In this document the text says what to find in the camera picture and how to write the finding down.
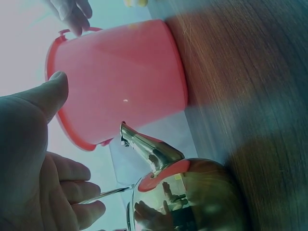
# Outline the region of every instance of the wood grain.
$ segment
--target wood grain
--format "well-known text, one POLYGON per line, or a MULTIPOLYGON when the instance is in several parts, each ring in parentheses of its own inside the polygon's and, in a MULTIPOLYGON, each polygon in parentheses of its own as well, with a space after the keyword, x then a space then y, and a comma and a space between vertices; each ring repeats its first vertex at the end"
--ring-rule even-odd
POLYGON ((229 168, 254 230, 308 230, 308 2, 152 0, 185 67, 200 157, 229 168))

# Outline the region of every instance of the hand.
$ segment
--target hand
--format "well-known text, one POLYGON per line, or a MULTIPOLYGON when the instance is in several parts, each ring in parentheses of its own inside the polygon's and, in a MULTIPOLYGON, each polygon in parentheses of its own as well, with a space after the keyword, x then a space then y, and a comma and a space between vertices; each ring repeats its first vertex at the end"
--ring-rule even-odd
POLYGON ((67 77, 0 97, 0 230, 78 231, 105 212, 84 165, 47 152, 47 124, 68 96, 67 77))
POLYGON ((134 218, 142 226, 143 231, 172 231, 174 230, 173 219, 166 201, 164 201, 164 210, 166 214, 140 201, 135 204, 134 218))
POLYGON ((43 0, 52 12, 76 35, 88 31, 92 8, 88 0, 43 0))

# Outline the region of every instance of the plastic bucket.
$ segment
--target plastic bucket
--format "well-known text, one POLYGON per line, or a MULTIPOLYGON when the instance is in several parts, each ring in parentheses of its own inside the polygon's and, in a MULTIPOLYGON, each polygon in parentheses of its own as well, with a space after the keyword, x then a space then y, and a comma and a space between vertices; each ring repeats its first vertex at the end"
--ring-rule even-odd
POLYGON ((46 60, 46 80, 67 73, 69 96, 58 119, 75 145, 92 151, 124 120, 138 128, 185 109, 185 75, 163 21, 91 30, 72 40, 61 31, 46 60))

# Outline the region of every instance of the white wall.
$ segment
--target white wall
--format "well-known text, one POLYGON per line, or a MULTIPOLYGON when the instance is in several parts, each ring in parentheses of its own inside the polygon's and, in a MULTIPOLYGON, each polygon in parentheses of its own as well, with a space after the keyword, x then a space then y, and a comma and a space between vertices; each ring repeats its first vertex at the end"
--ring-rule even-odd
MULTIPOLYGON (((90 0, 93 7, 91 25, 110 28, 150 19, 146 8, 127 8, 122 0, 90 0)), ((23 91, 44 82, 46 52, 57 32, 65 26, 39 3, 38 0, 9 0, 1 15, 0 96, 23 91)), ((87 153, 75 147, 64 135, 58 122, 49 125, 49 147, 52 152, 87 165, 92 182, 102 191, 116 186, 113 163, 108 147, 98 147, 87 153)), ((106 214, 89 231, 111 231, 126 226, 125 208, 119 195, 103 199, 106 214)))

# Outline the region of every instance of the finger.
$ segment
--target finger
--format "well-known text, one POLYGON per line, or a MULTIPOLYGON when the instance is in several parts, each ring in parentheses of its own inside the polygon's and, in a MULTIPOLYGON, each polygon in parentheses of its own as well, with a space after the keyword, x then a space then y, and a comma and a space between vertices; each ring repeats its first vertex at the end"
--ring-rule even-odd
POLYGON ((88 19, 90 19, 92 17, 93 11, 92 11, 92 8, 89 4, 89 1, 88 0, 76 0, 76 3, 79 6, 79 8, 82 10, 84 15, 88 19))
POLYGON ((74 0, 50 0, 50 3, 58 11, 62 21, 66 20, 72 14, 75 5, 74 0))
POLYGON ((47 122, 50 122, 67 100, 67 76, 64 72, 56 72, 52 75, 50 81, 13 96, 26 100, 38 107, 45 115, 47 122))
POLYGON ((90 180, 90 170, 81 163, 62 157, 60 155, 50 153, 58 171, 59 181, 66 180, 90 180))
POLYGON ((106 211, 105 205, 100 201, 85 205, 72 205, 72 209, 76 214, 80 230, 90 227, 106 211))
POLYGON ((73 8, 72 15, 74 15, 82 29, 84 31, 88 31, 88 29, 90 28, 90 23, 84 13, 77 6, 73 8))
POLYGON ((145 218, 152 217, 157 212, 155 209, 147 206, 143 201, 135 204, 135 210, 145 218))
POLYGON ((101 193, 101 188, 91 182, 62 181, 60 185, 70 204, 78 204, 95 198, 101 193))
POLYGON ((64 23, 68 26, 70 31, 74 33, 77 37, 82 35, 82 26, 80 25, 79 19, 76 18, 75 14, 71 14, 64 23))
POLYGON ((166 215, 170 215, 170 210, 169 210, 169 206, 168 206, 167 201, 163 202, 163 206, 164 206, 164 210, 165 210, 166 215))

